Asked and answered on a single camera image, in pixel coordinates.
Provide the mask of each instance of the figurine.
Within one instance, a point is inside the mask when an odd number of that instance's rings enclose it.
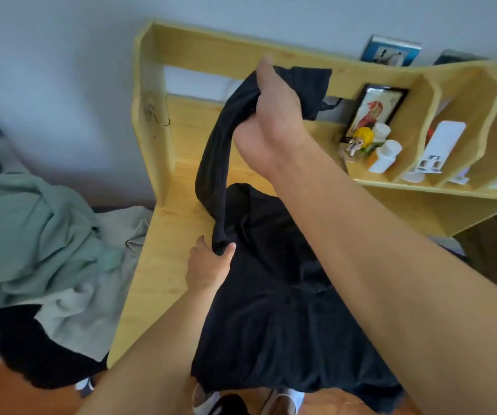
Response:
[[[368,127],[358,128],[345,151],[349,153],[350,157],[353,157],[356,151],[369,146],[373,142],[373,138],[371,129]]]

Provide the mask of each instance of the white bottle cap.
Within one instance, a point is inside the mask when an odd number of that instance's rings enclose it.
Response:
[[[378,148],[382,155],[386,157],[396,157],[402,151],[402,146],[398,141],[387,140]]]
[[[373,141],[378,142],[385,141],[390,134],[389,126],[380,122],[376,122],[371,131],[373,131]]]

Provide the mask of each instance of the person's right hand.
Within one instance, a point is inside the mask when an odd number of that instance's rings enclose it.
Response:
[[[308,135],[298,95],[277,75],[270,57],[260,60],[256,73],[261,91],[256,114],[238,125],[233,141],[247,164],[271,180]]]

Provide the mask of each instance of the black cloth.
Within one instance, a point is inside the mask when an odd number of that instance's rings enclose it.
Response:
[[[41,306],[24,304],[0,309],[0,357],[33,386],[71,386],[106,370],[106,358],[95,361],[53,342],[34,317]]]
[[[281,69],[314,119],[330,70]],[[255,110],[252,73],[225,103],[196,178],[198,199],[216,220],[212,249],[237,243],[231,271],[206,318],[191,373],[204,390],[339,387],[378,412],[403,391],[277,197],[250,185],[226,189],[233,130]]]

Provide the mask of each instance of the floor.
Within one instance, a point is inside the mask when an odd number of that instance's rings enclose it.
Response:
[[[255,389],[239,394],[245,400],[252,415],[258,415],[268,391]],[[73,415],[81,406],[82,399],[66,387],[53,391],[38,390],[26,383],[20,375],[0,364],[0,415]],[[374,414],[358,398],[342,390],[321,390],[307,395],[300,415],[370,415]],[[396,415],[420,414],[411,401],[406,400]]]

